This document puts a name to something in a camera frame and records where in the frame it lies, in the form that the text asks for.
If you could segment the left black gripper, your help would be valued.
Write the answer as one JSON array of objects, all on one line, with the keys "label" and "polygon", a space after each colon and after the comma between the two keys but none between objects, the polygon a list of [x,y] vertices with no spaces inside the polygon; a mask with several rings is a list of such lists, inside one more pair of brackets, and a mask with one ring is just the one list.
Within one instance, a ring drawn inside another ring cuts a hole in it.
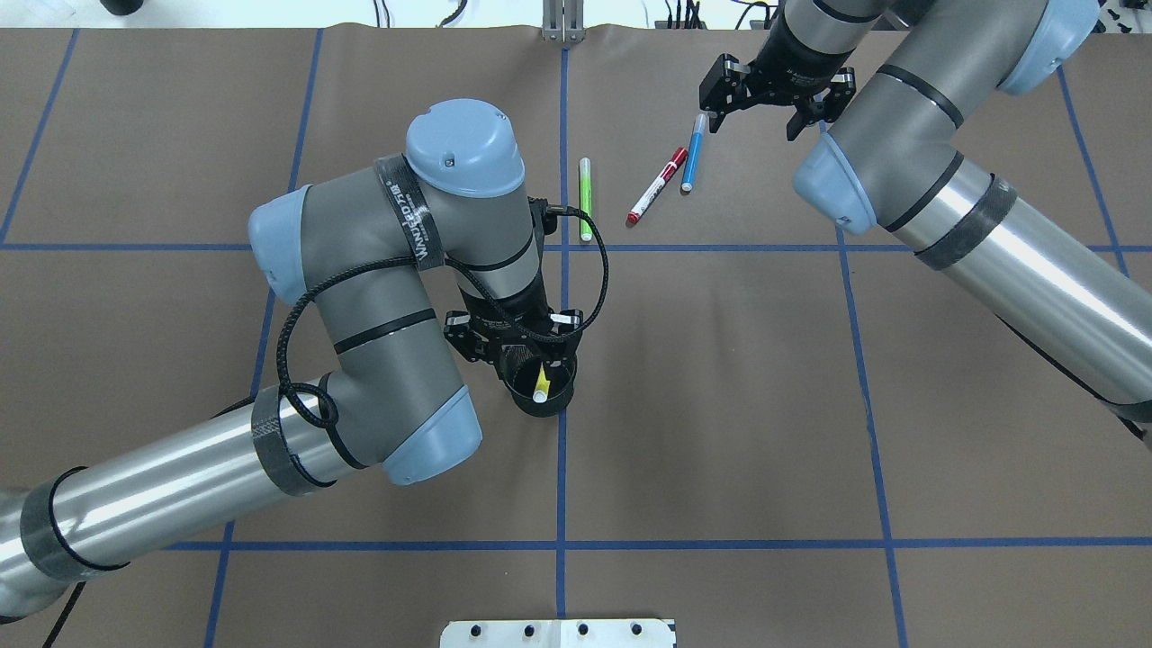
[{"label": "left black gripper", "polygon": [[[544,356],[548,370],[560,366],[569,370],[576,368],[581,325],[585,321],[581,309],[554,311],[544,292],[520,292],[511,297],[497,299],[503,312],[498,312],[495,304],[484,297],[468,292],[462,292],[461,296],[465,310],[445,312],[444,337],[469,364],[488,364],[500,357],[505,347],[526,346]],[[559,341],[535,341],[514,327],[515,324],[530,329],[535,336],[553,336]]]}]

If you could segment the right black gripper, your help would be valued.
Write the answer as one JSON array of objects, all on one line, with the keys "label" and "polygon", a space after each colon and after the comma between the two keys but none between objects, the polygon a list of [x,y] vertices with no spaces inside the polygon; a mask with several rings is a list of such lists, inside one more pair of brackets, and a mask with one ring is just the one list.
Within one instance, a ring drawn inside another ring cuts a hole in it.
[{"label": "right black gripper", "polygon": [[757,105],[793,106],[789,142],[818,122],[833,123],[856,95],[856,75],[840,71],[852,48],[834,55],[793,50],[761,52],[749,66],[720,54],[699,85],[699,110],[717,134],[725,116]]}]

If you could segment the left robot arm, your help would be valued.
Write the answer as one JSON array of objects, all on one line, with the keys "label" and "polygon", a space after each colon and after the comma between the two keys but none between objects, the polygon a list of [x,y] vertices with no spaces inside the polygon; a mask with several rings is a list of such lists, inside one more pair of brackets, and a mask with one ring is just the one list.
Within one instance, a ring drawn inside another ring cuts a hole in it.
[{"label": "left robot arm", "polygon": [[594,321],[548,306],[541,259],[561,216],[526,196],[510,119],[435,103],[403,152],[256,208],[248,242],[291,307],[276,378],[235,409],[92,467],[3,492],[3,623],[73,585],[275,503],[381,466],[409,485],[482,443],[455,357],[493,366],[539,419],[573,400]]}]

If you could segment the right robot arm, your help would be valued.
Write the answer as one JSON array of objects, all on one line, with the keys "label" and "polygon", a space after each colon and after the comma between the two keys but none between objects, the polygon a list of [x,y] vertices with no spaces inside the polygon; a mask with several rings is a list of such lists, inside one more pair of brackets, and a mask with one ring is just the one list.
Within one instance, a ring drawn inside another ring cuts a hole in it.
[{"label": "right robot arm", "polygon": [[1094,1],[783,1],[760,52],[699,86],[708,130],[790,106],[826,122],[795,193],[852,235],[882,227],[961,284],[1149,444],[1151,300],[953,145],[990,95],[1025,95],[1096,27]]}]

